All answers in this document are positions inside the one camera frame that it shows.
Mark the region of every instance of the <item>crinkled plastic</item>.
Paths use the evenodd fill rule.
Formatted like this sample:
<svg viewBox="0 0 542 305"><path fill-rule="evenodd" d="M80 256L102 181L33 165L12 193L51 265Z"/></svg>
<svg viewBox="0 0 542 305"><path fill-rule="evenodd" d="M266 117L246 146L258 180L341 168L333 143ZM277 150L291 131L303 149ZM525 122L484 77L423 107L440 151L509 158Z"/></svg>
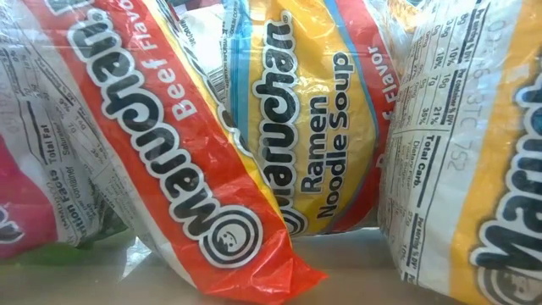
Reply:
<svg viewBox="0 0 542 305"><path fill-rule="evenodd" d="M387 144L379 222L401 278L542 302L542 2L432 1Z"/></svg>
<svg viewBox="0 0 542 305"><path fill-rule="evenodd" d="M48 243L72 247L126 227L67 139L12 29L0 29L0 258Z"/></svg>
<svg viewBox="0 0 542 305"><path fill-rule="evenodd" d="M383 17L363 0L225 7L226 108L290 233L349 230L378 201L399 89Z"/></svg>
<svg viewBox="0 0 542 305"><path fill-rule="evenodd" d="M28 94L55 110L103 200L185 280L282 302L324 277L293 253L165 2L8 0L0 20L10 33L3 80L18 90L10 67L22 66Z"/></svg>

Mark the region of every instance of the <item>maruchan logo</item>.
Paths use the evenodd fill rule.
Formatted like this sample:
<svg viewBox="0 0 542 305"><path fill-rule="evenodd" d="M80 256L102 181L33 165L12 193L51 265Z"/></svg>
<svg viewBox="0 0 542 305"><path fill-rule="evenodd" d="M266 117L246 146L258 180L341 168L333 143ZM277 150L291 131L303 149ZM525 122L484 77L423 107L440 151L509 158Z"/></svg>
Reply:
<svg viewBox="0 0 542 305"><path fill-rule="evenodd" d="M542 304L542 74L515 96L525 110L527 133L506 173L508 193L495 218L482 224L482 247L471 263L479 266L478 285L496 304Z"/></svg>
<svg viewBox="0 0 542 305"><path fill-rule="evenodd" d="M293 208L297 172L293 148L298 142L296 119L300 103L292 88L298 79L296 39L288 11L280 20L267 20L263 30L263 73L252 84L252 93L261 100L259 159L262 172L279 203L291 235L307 229L307 218Z"/></svg>
<svg viewBox="0 0 542 305"><path fill-rule="evenodd" d="M8 211L0 206L0 245L12 244L25 236L13 220L9 220Z"/></svg>
<svg viewBox="0 0 542 305"><path fill-rule="evenodd" d="M136 69L132 54L122 47L108 14L90 8L86 20L69 29L68 41L86 64L94 84L101 88L104 116L116 120L130 136L131 146L139 153L148 174L159 181L170 202L170 217L182 225L188 238L198 242L203 256L213 266L229 269L250 262L262 245L260 219L248 208L221 206L213 197L204 173L180 146L179 133L164 122L162 102L143 86L145 76ZM168 71L173 81L174 71Z"/></svg>

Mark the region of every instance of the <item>yellow package label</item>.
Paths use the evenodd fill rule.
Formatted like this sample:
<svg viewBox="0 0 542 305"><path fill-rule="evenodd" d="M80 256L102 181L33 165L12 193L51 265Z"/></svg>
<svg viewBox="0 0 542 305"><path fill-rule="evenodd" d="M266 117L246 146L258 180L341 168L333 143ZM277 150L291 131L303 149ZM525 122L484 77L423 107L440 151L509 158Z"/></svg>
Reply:
<svg viewBox="0 0 542 305"><path fill-rule="evenodd" d="M541 15L537 0L456 0L420 17L379 210L405 280L542 302Z"/></svg>
<svg viewBox="0 0 542 305"><path fill-rule="evenodd" d="M398 80L363 0L227 1L228 108L290 233L348 230L377 202Z"/></svg>

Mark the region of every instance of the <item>orange package label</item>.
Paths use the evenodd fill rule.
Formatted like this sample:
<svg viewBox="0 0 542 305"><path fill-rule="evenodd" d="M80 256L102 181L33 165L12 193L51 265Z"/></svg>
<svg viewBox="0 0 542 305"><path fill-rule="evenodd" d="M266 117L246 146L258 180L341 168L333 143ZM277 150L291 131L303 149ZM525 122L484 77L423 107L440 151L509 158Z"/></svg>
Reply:
<svg viewBox="0 0 542 305"><path fill-rule="evenodd" d="M218 119L166 3L8 1L0 14L16 50L3 50L9 64L37 79L28 94L54 106L106 202L181 276L253 302L322 278L292 252L272 192Z"/></svg>

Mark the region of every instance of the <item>circular swirl logo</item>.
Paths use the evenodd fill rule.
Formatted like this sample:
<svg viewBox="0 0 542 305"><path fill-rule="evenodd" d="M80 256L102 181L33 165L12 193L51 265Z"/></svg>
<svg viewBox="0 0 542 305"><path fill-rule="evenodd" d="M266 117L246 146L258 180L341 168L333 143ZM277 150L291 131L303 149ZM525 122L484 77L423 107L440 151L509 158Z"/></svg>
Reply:
<svg viewBox="0 0 542 305"><path fill-rule="evenodd" d="M226 206L220 209L210 233L200 241L206 259L219 268L238 268L257 254L262 246L263 227L248 208Z"/></svg>

